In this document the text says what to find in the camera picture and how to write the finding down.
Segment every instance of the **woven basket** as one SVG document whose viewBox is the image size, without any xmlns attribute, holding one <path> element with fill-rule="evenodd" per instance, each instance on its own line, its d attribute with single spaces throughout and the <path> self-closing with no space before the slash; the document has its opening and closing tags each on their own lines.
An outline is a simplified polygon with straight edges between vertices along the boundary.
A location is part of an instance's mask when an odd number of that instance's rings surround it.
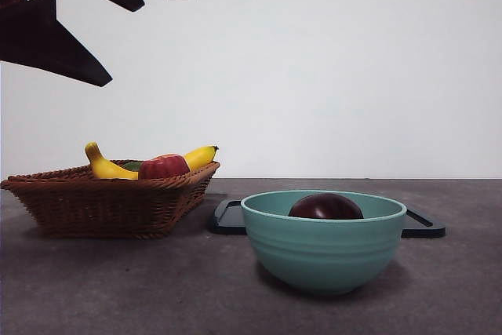
<svg viewBox="0 0 502 335">
<path fill-rule="evenodd" d="M 99 180 L 87 165 L 11 176 L 2 188 L 24 204 L 47 236 L 153 239 L 168 235 L 203 200 L 219 167 L 211 162 L 165 179 Z"/>
</svg>

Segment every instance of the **black tray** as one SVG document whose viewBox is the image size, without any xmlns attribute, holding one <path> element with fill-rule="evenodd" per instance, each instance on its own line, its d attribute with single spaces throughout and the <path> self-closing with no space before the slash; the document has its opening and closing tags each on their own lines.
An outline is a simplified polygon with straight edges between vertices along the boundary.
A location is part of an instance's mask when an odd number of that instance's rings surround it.
<svg viewBox="0 0 502 335">
<path fill-rule="evenodd" d="M 410 209 L 406 211 L 406 222 L 401 237 L 404 239 L 436 239 L 446 235 L 446 226 L 429 216 Z M 241 201 L 223 200 L 215 209 L 209 227 L 212 233 L 220 235 L 245 235 Z"/>
</svg>

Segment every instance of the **table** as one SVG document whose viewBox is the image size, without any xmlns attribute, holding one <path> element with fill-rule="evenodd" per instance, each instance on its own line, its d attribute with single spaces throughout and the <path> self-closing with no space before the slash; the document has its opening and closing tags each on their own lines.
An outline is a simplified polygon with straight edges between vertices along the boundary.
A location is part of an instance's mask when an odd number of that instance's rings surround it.
<svg viewBox="0 0 502 335">
<path fill-rule="evenodd" d="M 402 239 L 375 280 L 314 297 L 271 276 L 245 235 L 208 230 L 216 206 L 315 188 L 393 198 L 446 224 Z M 166 238 L 47 239 L 2 191 L 3 335 L 502 333 L 502 180 L 213 179 Z"/>
</svg>

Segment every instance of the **bowl rim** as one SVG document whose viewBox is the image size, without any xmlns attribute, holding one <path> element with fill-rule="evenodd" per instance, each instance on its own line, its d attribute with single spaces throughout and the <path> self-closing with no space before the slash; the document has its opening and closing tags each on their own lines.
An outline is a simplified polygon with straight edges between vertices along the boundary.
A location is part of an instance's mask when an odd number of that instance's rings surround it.
<svg viewBox="0 0 502 335">
<path fill-rule="evenodd" d="M 362 219 L 311 219 L 310 217 L 293 217 L 293 216 L 287 216 L 287 215 L 276 215 L 274 213 L 266 213 L 266 212 L 261 212 L 256 209 L 253 209 L 249 206 L 246 205 L 246 202 L 250 199 L 259 197 L 259 196 L 265 196 L 265 195 L 270 195 L 270 194 L 279 194 L 283 192 L 311 192 L 311 193 L 333 193 L 333 194 L 355 194 L 355 195 L 361 195 L 361 196 L 368 196 L 371 198 L 378 198 L 378 199 L 383 199 L 387 202 L 392 202 L 394 204 L 397 204 L 398 206 L 401 207 L 401 209 L 397 213 L 393 213 L 391 215 L 387 216 L 380 216 L 380 217 L 368 217 L 368 218 L 362 218 Z M 263 215 L 266 217 L 274 217 L 277 219 L 283 219 L 283 220 L 289 220 L 289 221 L 307 221 L 307 222 L 313 222 L 313 223 L 368 223 L 372 221 L 382 221 L 382 220 L 390 220 L 396 217 L 401 217 L 406 215 L 407 208 L 406 206 L 398 202 L 397 200 L 386 198 L 384 196 L 380 195 L 373 195 L 373 194 L 366 194 L 362 192 L 356 192 L 356 191 L 338 191 L 338 190 L 315 190 L 315 189 L 306 189 L 306 190 L 278 190 L 278 191 L 266 191 L 266 192 L 260 192 L 258 194 L 253 194 L 246 196 L 245 198 L 241 199 L 241 207 L 246 210 L 250 211 L 251 213 L 256 213 L 259 215 Z"/>
</svg>

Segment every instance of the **ceramic bowl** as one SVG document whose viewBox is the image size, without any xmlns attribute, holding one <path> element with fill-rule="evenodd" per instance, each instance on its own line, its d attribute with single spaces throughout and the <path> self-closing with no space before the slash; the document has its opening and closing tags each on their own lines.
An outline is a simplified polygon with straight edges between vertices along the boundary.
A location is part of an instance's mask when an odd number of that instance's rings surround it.
<svg viewBox="0 0 502 335">
<path fill-rule="evenodd" d="M 332 192 L 355 202 L 363 219 L 289 217 L 307 195 Z M 392 260 L 401 239 L 406 207 L 395 200 L 347 191 L 264 192 L 241 201 L 258 260 L 289 285 L 319 294 L 342 294 L 374 279 Z"/>
</svg>

